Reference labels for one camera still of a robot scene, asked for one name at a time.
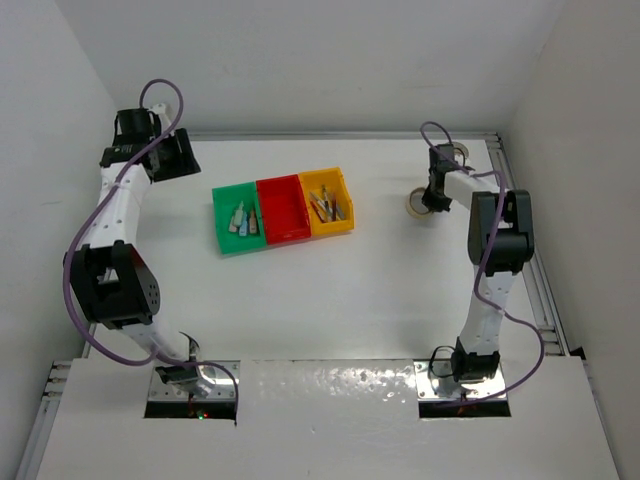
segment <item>plastic bin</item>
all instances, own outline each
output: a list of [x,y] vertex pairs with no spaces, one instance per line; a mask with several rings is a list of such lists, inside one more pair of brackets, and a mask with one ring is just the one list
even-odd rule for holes
[[[223,254],[255,250],[264,248],[267,245],[260,208],[261,205],[258,201],[256,184],[254,182],[214,188],[212,194],[216,235],[218,237],[220,251]],[[256,235],[247,234],[246,237],[241,237],[237,232],[232,233],[229,231],[231,217],[238,208],[238,205],[240,205],[240,202],[244,202],[244,210],[247,214],[254,208],[256,210],[258,223],[258,233]]]
[[309,214],[297,175],[256,182],[267,244],[311,236]]
[[[325,170],[314,170],[303,172],[298,175],[304,193],[309,219],[311,220],[311,232],[313,235],[330,235],[334,233],[353,230],[355,227],[355,217],[353,215],[353,202],[344,183],[344,177],[340,168],[327,168]],[[322,196],[322,186],[325,186],[329,194],[336,194],[336,201],[342,212],[344,220],[323,223],[318,214],[311,206],[311,192],[320,198]]]

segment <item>white table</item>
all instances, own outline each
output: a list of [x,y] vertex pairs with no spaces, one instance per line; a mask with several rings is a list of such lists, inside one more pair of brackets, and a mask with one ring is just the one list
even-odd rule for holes
[[[462,141],[470,164],[490,169],[485,142]],[[91,352],[74,362],[40,479],[615,478],[575,358],[547,358],[510,395],[511,418],[418,420],[410,359],[455,342],[473,283],[468,212],[454,205],[419,221],[404,210],[426,183],[422,141],[195,142],[194,151],[201,174],[152,187],[138,249],[160,284],[161,314],[208,358],[242,360],[238,427],[143,419],[150,367]],[[332,166],[353,199],[351,234],[219,254],[211,188]],[[533,318],[521,279],[508,309]],[[97,338],[142,357],[114,332]],[[511,383],[534,363],[537,341],[506,322],[501,354]],[[270,361],[294,359],[309,361]]]

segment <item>green bin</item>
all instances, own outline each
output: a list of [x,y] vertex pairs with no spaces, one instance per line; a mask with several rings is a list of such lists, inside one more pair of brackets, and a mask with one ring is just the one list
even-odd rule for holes
[[[267,246],[255,182],[214,188],[212,193],[216,235],[218,237],[220,251],[223,254],[246,252]],[[258,233],[255,235],[247,233],[246,237],[241,237],[237,232],[232,233],[229,231],[231,217],[238,208],[238,205],[240,205],[240,202],[244,203],[244,211],[247,212],[247,214],[254,208],[256,210]]]

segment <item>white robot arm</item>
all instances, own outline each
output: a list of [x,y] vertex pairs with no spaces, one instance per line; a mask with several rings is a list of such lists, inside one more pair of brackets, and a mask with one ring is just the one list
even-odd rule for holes
[[[452,144],[438,145],[438,149],[445,156],[454,158]],[[429,185],[422,204],[429,211],[442,212],[448,211],[451,201],[456,200],[470,211],[467,246],[477,276],[496,216],[499,189],[483,178],[456,169],[434,149],[429,151],[429,156]],[[529,193],[524,190],[508,191],[500,214],[503,222],[478,285],[479,294],[499,309],[472,294],[467,320],[451,357],[456,381],[475,381],[495,375],[500,362],[500,324],[509,292],[516,276],[533,256]]]
[[[100,162],[99,202],[113,189],[129,159],[160,136],[162,123],[169,123],[164,104],[118,112],[113,145],[105,149]],[[186,130],[175,130],[126,171],[71,259],[71,286],[87,320],[120,331],[150,354],[177,362],[196,360],[197,343],[159,315],[160,289],[136,249],[136,231],[152,183],[198,172]],[[211,386],[206,368],[156,370],[165,383],[206,394]]]

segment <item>yellow bin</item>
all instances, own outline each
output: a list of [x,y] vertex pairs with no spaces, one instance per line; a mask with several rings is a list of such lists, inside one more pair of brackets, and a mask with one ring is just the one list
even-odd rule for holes
[[[353,230],[355,227],[353,202],[351,201],[347,187],[344,184],[344,177],[342,176],[342,171],[339,167],[299,173],[298,178],[300,179],[300,185],[302,185],[305,202],[307,203],[307,210],[309,211],[312,235],[330,235],[333,233]],[[330,196],[335,193],[336,202],[344,214],[344,220],[323,223],[314,208],[311,206],[311,202],[313,201],[311,193],[315,193],[322,199],[323,185],[326,187]]]

